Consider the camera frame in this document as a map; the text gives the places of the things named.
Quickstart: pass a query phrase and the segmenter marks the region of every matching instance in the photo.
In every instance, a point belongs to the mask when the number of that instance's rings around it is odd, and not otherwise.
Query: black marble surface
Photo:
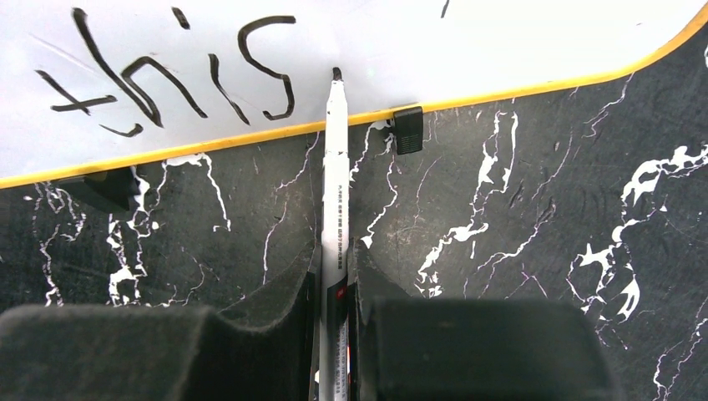
[[[708,399],[708,28],[606,84],[350,133],[351,233],[420,297],[547,297],[595,324],[628,399]],[[0,191],[0,309],[225,309],[321,229],[323,135],[137,168],[135,212]]]

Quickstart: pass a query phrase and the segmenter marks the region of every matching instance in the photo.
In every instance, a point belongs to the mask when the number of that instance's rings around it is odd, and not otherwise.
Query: yellow whiteboard edge
[[[603,82],[611,81],[613,79],[621,78],[625,75],[632,74],[633,72],[639,71],[640,69],[648,67],[649,65],[659,61],[669,53],[676,50],[685,41],[690,39],[696,32],[698,32],[703,27],[703,25],[705,25],[706,22],[708,22],[708,4],[704,5],[703,8],[695,15],[695,17],[693,17],[693,19],[691,19],[690,22],[688,22],[688,24],[683,29],[681,29],[681,31],[676,34],[676,36],[674,36],[664,46],[661,46],[655,52],[640,59],[636,63],[633,63],[622,69],[618,69],[612,72],[586,75],[584,77],[564,79],[559,81],[550,81],[543,84],[509,89],[501,92],[494,92],[491,94],[480,94],[467,98],[450,99],[420,104],[409,104],[398,108],[354,114],[349,116],[349,125],[365,124],[382,119],[390,119],[393,117],[393,113],[395,111],[415,106],[421,106],[423,112],[429,113],[432,111],[438,111],[443,109],[469,106],[471,104],[481,104],[497,100],[505,100],[520,96],[528,96],[530,94],[542,94],[546,92],[553,92],[555,90],[569,89],[578,86],[600,84]],[[280,138],[287,138],[295,135],[309,134],[310,132],[317,132],[324,128],[324,121],[291,125],[285,128],[270,129],[267,131],[260,131],[246,135],[238,135],[230,138],[210,140],[191,145],[176,146],[174,148],[156,150],[152,152],[141,153],[139,155],[119,157],[111,160],[101,160],[93,163],[86,163],[83,165],[74,165],[55,170],[40,171],[38,173],[17,175],[14,177],[4,177],[0,178],[0,189],[32,184],[39,181],[58,180],[60,178],[72,177],[76,175],[86,175],[98,171],[118,169],[129,165],[142,165],[154,161],[170,159],[173,157],[210,152],[212,150],[219,150],[234,146],[249,145],[257,142],[264,142],[267,140],[277,140]]]

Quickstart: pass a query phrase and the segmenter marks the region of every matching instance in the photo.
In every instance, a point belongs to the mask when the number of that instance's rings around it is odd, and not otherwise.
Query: white marker
[[[349,247],[347,110],[341,71],[335,67],[327,100],[322,194],[322,306],[320,393],[322,401],[346,401],[346,250]]]

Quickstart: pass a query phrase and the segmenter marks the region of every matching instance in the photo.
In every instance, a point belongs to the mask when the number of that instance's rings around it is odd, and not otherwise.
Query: white marble vein
[[[354,167],[349,170],[349,181],[354,181],[354,173],[359,172],[359,165],[364,161],[364,158],[367,157],[367,152],[369,151],[369,134],[372,132],[372,129],[380,131],[388,126],[389,125],[386,120],[375,121],[369,125],[369,128],[367,128],[367,134],[364,135],[364,150],[362,151],[362,156],[354,162]]]
[[[518,128],[518,116],[516,113],[512,113],[511,119],[513,120],[513,124],[511,127],[510,132],[508,133],[509,140],[511,142],[511,157],[510,161],[508,162],[508,166],[505,166],[503,168],[503,176],[502,176],[502,183],[501,183],[501,188],[494,188],[495,183],[492,180],[491,177],[489,177],[489,173],[491,172],[492,168],[494,165],[498,162],[498,137],[500,133],[500,127],[499,127],[499,117],[504,116],[506,113],[503,113],[501,111],[498,111],[494,115],[494,131],[492,134],[483,142],[482,145],[482,154],[483,154],[483,160],[482,163],[479,166],[479,171],[478,171],[478,179],[477,179],[477,187],[475,188],[474,195],[473,195],[473,200],[470,202],[470,206],[472,207],[472,215],[470,216],[469,219],[469,224],[466,226],[457,226],[457,227],[451,227],[448,230],[448,233],[442,236],[438,242],[437,245],[432,248],[432,250],[425,256],[425,261],[421,265],[421,267],[418,269],[418,278],[417,282],[414,283],[418,291],[421,293],[427,292],[428,296],[438,296],[442,295],[443,293],[443,286],[439,283],[432,282],[431,277],[433,275],[437,275],[436,271],[429,272],[428,270],[431,269],[432,265],[437,262],[437,259],[440,257],[441,252],[443,251],[443,248],[446,245],[449,245],[452,243],[453,240],[459,241],[459,242],[464,242],[469,240],[471,237],[476,236],[480,233],[485,232],[489,228],[489,224],[487,222],[481,222],[480,220],[481,217],[484,214],[484,207],[487,204],[487,200],[489,196],[491,196],[493,193],[505,193],[508,189],[508,182],[512,174],[513,166],[514,166],[514,161],[515,161],[515,156],[516,156],[516,135],[517,135],[517,128]],[[488,144],[489,142],[493,140],[494,142],[494,150],[492,154],[489,153],[488,150]],[[484,184],[489,184],[486,185],[487,187],[490,187],[491,189],[487,190],[482,190]]]
[[[391,198],[391,201],[388,202],[387,205],[383,206],[383,210],[381,211],[381,213],[379,213],[374,218],[372,223],[369,224],[369,226],[367,226],[367,231],[368,231],[369,235],[364,236],[362,238],[362,242],[364,242],[364,244],[367,246],[367,248],[372,247],[373,237],[374,237],[374,231],[373,231],[374,226],[378,223],[379,220],[381,220],[381,218],[384,215],[386,215],[386,211],[388,210],[388,208],[393,206],[393,204],[396,203],[396,199],[398,199],[398,191],[396,190],[396,186],[391,184],[391,173],[393,172],[393,165],[395,163],[396,163],[396,156],[392,155],[391,156],[391,163],[388,165],[388,172],[386,173],[386,183],[388,184],[388,190],[390,192],[393,192],[393,197]]]
[[[693,171],[708,164],[708,145],[704,145],[701,151],[697,155],[688,155],[686,151],[688,150],[685,146],[680,146],[674,150],[674,154],[670,159],[662,160],[647,160],[642,163],[632,175],[632,178],[622,191],[622,195],[619,198],[621,203],[621,212],[619,219],[621,224],[617,225],[610,236],[612,242],[604,247],[598,248],[597,245],[593,247],[589,242],[586,245],[586,250],[584,254],[578,254],[573,261],[570,263],[568,275],[566,277],[566,282],[569,284],[570,290],[582,302],[580,309],[583,312],[587,312],[596,302],[601,305],[607,303],[603,295],[600,294],[615,278],[616,275],[616,260],[620,255],[617,252],[622,252],[624,256],[627,256],[629,261],[622,267],[631,271],[632,279],[622,290],[620,295],[625,296],[625,303],[622,308],[615,314],[619,317],[619,322],[626,322],[635,311],[640,302],[640,285],[637,281],[637,276],[634,267],[632,266],[632,254],[630,246],[625,243],[622,238],[622,234],[625,229],[636,226],[641,223],[645,223],[651,219],[651,217],[657,212],[667,210],[665,205],[661,208],[657,208],[655,202],[650,197],[655,189],[659,180],[664,178],[683,178],[689,176]],[[638,200],[641,196],[647,194],[648,201],[652,205],[651,210],[648,213],[642,213],[640,210],[636,210]],[[639,213],[637,216],[629,217],[629,214]],[[572,275],[576,268],[583,266],[596,266],[599,265],[601,268],[601,273],[598,281],[595,283],[595,289],[591,295],[583,297],[579,294],[576,285],[573,283]],[[612,320],[612,317],[606,316],[600,313],[600,319]]]
[[[289,180],[287,182],[281,181],[281,184],[278,185],[278,187],[276,188],[276,191],[287,188],[290,184],[296,182],[300,178],[302,173],[305,172],[305,169],[307,168],[308,163],[310,163],[310,152],[313,149],[315,149],[315,146],[317,146],[317,142],[319,140],[320,140],[320,133],[317,132],[317,136],[315,137],[315,142],[312,143],[312,145],[308,146],[307,150],[305,151],[305,160],[302,162],[302,168],[300,169],[300,171],[298,171],[297,174],[295,174],[295,177],[293,177],[292,180]]]
[[[268,231],[268,235],[265,236],[265,244],[263,246],[263,285],[266,284],[266,274],[268,274],[268,243],[271,241],[271,236],[273,235],[273,232],[276,231],[276,228],[285,220],[287,214],[287,200],[285,201],[285,205],[283,206],[283,216],[281,216],[278,221],[271,226],[271,230]]]
[[[695,314],[694,327],[692,328],[692,332],[689,336],[689,339],[687,341],[681,340],[673,347],[665,349],[664,352],[656,359],[656,367],[654,371],[654,376],[652,378],[652,382],[656,386],[656,397],[654,397],[652,401],[668,401],[669,396],[671,395],[671,391],[676,385],[676,380],[678,380],[681,375],[681,369],[683,368],[683,365],[695,355],[696,347],[698,347],[699,344],[702,343],[703,336],[701,335],[700,330],[703,325],[708,322],[708,317],[705,317],[705,314],[703,313],[703,309],[705,307],[706,302],[708,302],[708,297],[703,300],[703,303],[701,303],[700,307],[698,308],[698,312],[696,312]],[[660,376],[663,372],[667,370],[667,368],[661,367],[664,358],[670,356],[674,349],[684,344],[685,346],[683,347],[683,351],[681,351],[680,355],[673,358],[673,360],[678,359],[678,362],[675,365],[672,364],[672,366],[668,368],[669,370],[673,370],[674,374],[664,374],[665,377],[668,377],[670,375],[671,379],[667,379],[665,381],[665,383],[668,383],[668,385],[663,384],[660,381]]]
[[[63,305],[63,298],[59,287],[57,286],[53,274],[52,274],[52,256],[49,254],[48,248],[53,242],[56,242],[57,238],[63,238],[67,242],[76,241],[77,237],[81,234],[83,230],[84,222],[86,221],[86,214],[82,211],[77,212],[75,209],[78,208],[73,198],[68,192],[62,190],[61,188],[54,187],[49,182],[40,182],[34,185],[34,190],[37,192],[37,199],[34,200],[34,211],[32,215],[32,233],[34,237],[38,240],[39,252],[44,256],[46,261],[42,265],[42,272],[44,274],[45,281],[49,289],[44,294],[46,300],[45,306],[56,304],[59,306]],[[31,201],[32,197],[24,196],[24,200]],[[49,206],[54,215],[58,215],[61,211],[68,211],[71,216],[71,222],[68,223],[58,223],[54,226],[52,234],[46,239],[39,239],[38,227],[37,227],[37,216],[39,213],[39,208],[43,201]],[[64,231],[63,226],[71,227],[68,232]]]
[[[591,135],[583,135],[583,138],[591,138],[597,136],[597,129],[596,126],[599,124],[605,117],[609,115],[608,108],[610,106],[614,106],[616,104],[620,104],[623,101],[625,101],[625,96],[627,95],[627,86],[630,84],[630,81],[632,78],[635,76],[635,73],[630,74],[630,76],[625,80],[625,85],[622,87],[622,92],[620,93],[619,97],[606,105],[602,106],[602,108],[599,110],[599,112],[592,118],[584,122],[584,124],[590,124],[590,130],[593,131]]]

